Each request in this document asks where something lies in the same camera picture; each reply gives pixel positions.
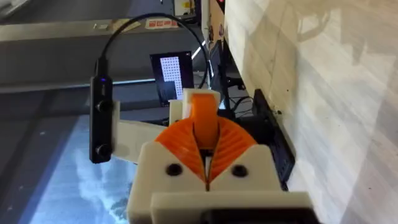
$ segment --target black electronics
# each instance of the black electronics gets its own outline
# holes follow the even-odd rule
[[[182,100],[183,88],[193,88],[191,52],[173,52],[150,55],[160,104]]]
[[[93,163],[107,162],[111,159],[111,154],[113,152],[113,81],[109,76],[108,71],[108,50],[112,46],[112,43],[116,40],[116,37],[121,34],[121,32],[127,28],[129,25],[141,21],[143,19],[151,17],[165,17],[176,21],[180,27],[187,29],[192,36],[194,36],[196,42],[198,43],[200,50],[203,53],[206,62],[205,74],[199,85],[199,88],[205,84],[207,75],[210,73],[209,59],[206,54],[204,46],[202,46],[202,41],[199,39],[198,35],[192,30],[191,27],[184,21],[177,19],[174,16],[164,14],[164,13],[149,13],[141,16],[137,16],[125,22],[121,27],[119,27],[109,38],[101,56],[96,61],[95,76],[91,79],[91,100],[90,100],[90,160]],[[166,91],[163,93],[166,97],[173,95],[171,91]]]
[[[202,213],[206,224],[320,224],[311,208],[227,208]]]
[[[97,75],[91,78],[90,160],[108,162],[112,154],[113,81],[107,76],[107,62],[96,64]]]
[[[210,65],[213,78],[211,79],[210,88],[220,93],[221,106],[226,110],[230,110],[229,94],[228,94],[228,78],[225,74],[225,52],[223,51],[223,42],[217,40],[210,52]]]

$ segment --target wooden wall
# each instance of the wooden wall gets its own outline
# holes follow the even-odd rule
[[[229,0],[226,38],[324,223],[398,223],[398,1]]]

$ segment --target monitor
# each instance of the monitor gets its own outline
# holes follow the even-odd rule
[[[169,100],[182,100],[183,88],[193,88],[191,52],[172,52],[150,55],[160,105]]]

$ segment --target black screw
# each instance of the black screw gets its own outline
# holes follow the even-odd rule
[[[235,177],[245,177],[249,174],[244,165],[235,165],[232,167],[232,175]]]
[[[180,164],[170,164],[166,168],[166,174],[169,176],[178,176],[182,174],[182,166]]]

